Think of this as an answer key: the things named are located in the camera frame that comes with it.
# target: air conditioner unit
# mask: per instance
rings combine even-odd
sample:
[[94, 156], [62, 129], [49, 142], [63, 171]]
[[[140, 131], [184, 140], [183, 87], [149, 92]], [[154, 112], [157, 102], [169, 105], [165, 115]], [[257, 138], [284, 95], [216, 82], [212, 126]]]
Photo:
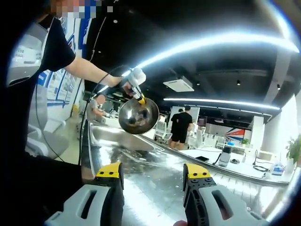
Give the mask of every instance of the air conditioner unit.
[[164, 85], [173, 89], [176, 92], [193, 92], [192, 83], [188, 81], [184, 76], [177, 80], [165, 81]]

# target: stainless steel bowl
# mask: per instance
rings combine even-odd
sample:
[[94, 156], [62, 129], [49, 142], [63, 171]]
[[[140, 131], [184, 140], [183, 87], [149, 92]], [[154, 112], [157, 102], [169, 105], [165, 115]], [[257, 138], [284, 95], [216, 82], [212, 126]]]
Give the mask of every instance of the stainless steel bowl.
[[159, 119], [159, 109], [149, 98], [141, 105], [132, 98], [123, 104], [119, 110], [119, 124], [122, 129], [131, 134], [143, 134], [152, 129]]

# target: hand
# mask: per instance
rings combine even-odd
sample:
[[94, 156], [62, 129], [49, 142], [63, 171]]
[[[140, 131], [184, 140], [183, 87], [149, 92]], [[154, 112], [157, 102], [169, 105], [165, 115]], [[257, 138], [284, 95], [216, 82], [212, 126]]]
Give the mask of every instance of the hand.
[[[124, 77], [111, 77], [111, 87], [117, 86], [121, 80], [123, 80]], [[126, 82], [122, 88], [124, 89], [124, 91], [129, 95], [132, 96], [132, 92], [130, 91], [131, 89], [131, 84], [129, 82]]]
[[92, 170], [87, 167], [82, 166], [81, 167], [81, 179], [82, 179], [83, 183], [92, 181], [94, 179]]
[[174, 224], [174, 226], [187, 226], [187, 225], [188, 225], [187, 222], [183, 220], [179, 220]]
[[126, 82], [122, 87], [129, 96], [132, 96], [131, 87], [132, 86], [129, 82]]

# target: black ceiling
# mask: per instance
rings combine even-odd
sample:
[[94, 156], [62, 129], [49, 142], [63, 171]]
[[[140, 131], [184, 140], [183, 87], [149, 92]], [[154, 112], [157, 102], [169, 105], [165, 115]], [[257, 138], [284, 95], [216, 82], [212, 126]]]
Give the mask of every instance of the black ceiling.
[[[134, 67], [176, 45], [223, 32], [244, 31], [280, 36], [273, 20], [262, 13], [252, 0], [113, 2], [103, 1], [103, 6], [98, 8], [99, 13], [92, 20], [87, 40], [86, 59], [90, 60], [99, 33], [91, 61], [106, 71], [119, 65]], [[106, 6], [111, 5], [113, 12], [107, 13]], [[185, 104], [238, 108], [216, 103], [163, 101], [166, 97], [210, 98], [262, 104], [270, 84], [276, 84], [273, 78], [276, 58], [277, 48], [262, 43], [220, 44], [197, 48], [144, 67], [147, 81], [141, 85], [141, 89], [145, 96], [156, 101], [161, 111], [170, 111], [173, 105]], [[300, 59], [300, 54], [292, 54], [281, 90], [266, 104], [282, 107], [293, 93], [300, 90]], [[123, 72], [124, 70], [119, 70], [113, 75], [120, 76]], [[177, 93], [163, 84], [179, 76], [185, 76], [193, 84], [195, 91]], [[237, 85], [237, 80], [240, 80], [240, 86]], [[86, 90], [91, 91], [94, 87], [94, 83], [86, 82]], [[108, 89], [106, 94], [112, 96], [116, 91]], [[240, 107], [240, 110], [273, 116], [279, 113], [254, 107]], [[201, 108], [200, 115], [209, 117], [209, 121], [215, 124], [215, 118], [222, 118], [227, 126], [244, 128], [251, 123], [254, 113]]]

